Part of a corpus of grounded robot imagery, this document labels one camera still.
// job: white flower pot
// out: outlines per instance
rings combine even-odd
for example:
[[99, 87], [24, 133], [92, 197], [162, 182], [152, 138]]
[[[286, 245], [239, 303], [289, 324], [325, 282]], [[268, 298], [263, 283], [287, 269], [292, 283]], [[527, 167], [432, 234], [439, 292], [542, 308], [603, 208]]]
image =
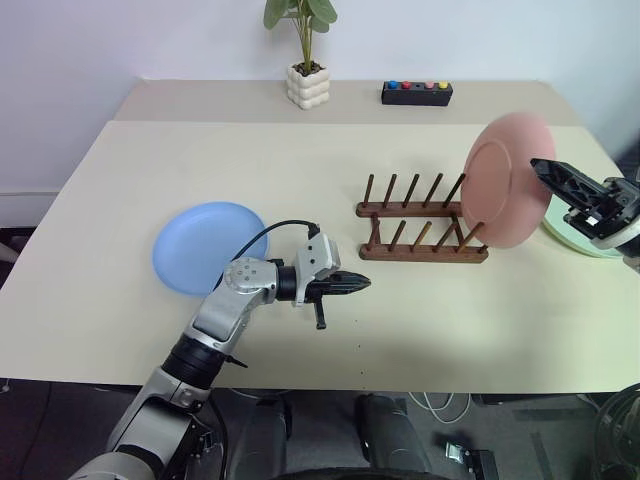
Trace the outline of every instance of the white flower pot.
[[329, 70], [303, 77], [293, 65], [287, 67], [287, 96], [303, 110], [329, 101]]

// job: potted plant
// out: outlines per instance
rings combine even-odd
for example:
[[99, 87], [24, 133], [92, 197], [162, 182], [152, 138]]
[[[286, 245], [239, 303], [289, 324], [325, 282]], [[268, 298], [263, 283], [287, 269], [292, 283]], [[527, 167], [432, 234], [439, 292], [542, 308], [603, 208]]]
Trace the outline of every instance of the potted plant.
[[267, 0], [264, 26], [271, 30], [281, 18], [295, 25], [304, 59], [287, 68], [287, 96], [307, 110], [329, 100], [329, 70], [311, 56], [312, 34], [328, 32], [338, 15], [329, 0]]

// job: white wall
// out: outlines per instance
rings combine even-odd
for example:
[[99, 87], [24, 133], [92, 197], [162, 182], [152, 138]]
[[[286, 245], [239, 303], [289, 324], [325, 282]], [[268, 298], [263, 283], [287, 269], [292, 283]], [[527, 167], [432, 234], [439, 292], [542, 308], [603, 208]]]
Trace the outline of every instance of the white wall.
[[[314, 39], [333, 78], [540, 79], [569, 100], [611, 155], [638, 133], [638, 0], [333, 3], [338, 23]], [[267, 32], [263, 5], [1, 2], [0, 192], [58, 189], [136, 76], [283, 78], [283, 66], [299, 58], [297, 39], [286, 23]], [[0, 225], [8, 208], [12, 221], [22, 218], [15, 202], [3, 209], [3, 198]], [[32, 207], [24, 208], [31, 219]]]

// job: beige table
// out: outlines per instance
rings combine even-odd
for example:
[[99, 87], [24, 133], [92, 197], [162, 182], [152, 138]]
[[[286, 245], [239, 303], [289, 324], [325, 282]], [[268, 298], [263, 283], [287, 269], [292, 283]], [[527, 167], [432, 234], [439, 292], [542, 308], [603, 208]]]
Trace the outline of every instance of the beige table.
[[[250, 368], [226, 367], [218, 385], [570, 392], [633, 383], [638, 278], [621, 261], [585, 257], [542, 230], [514, 249], [492, 249], [480, 265], [358, 258], [369, 225], [353, 211], [367, 174], [399, 173], [402, 197], [413, 173], [442, 171], [444, 192], [482, 128], [108, 123], [0, 290], [0, 375], [144, 382], [199, 303], [155, 277], [155, 236], [191, 205], [230, 200], [267, 224], [319, 222], [343, 268], [373, 285], [328, 298], [322, 332], [312, 306], [256, 310], [236, 350]], [[617, 173], [582, 127], [551, 130], [559, 159], [595, 178]], [[376, 183], [373, 197], [384, 188]], [[416, 197], [427, 188], [421, 181]], [[385, 225], [387, 238], [394, 225]], [[404, 241], [419, 227], [410, 222]], [[290, 260], [304, 238], [304, 229], [276, 231], [270, 255]]]

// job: pink plate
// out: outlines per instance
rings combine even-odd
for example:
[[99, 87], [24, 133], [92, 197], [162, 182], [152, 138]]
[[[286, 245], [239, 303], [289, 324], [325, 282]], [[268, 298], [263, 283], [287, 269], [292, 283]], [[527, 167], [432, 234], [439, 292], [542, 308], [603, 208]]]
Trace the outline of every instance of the pink plate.
[[491, 122], [476, 139], [464, 167], [460, 191], [469, 228], [490, 247], [524, 242], [542, 221], [551, 192], [538, 180], [532, 158], [555, 160], [553, 138], [537, 115], [510, 113]]

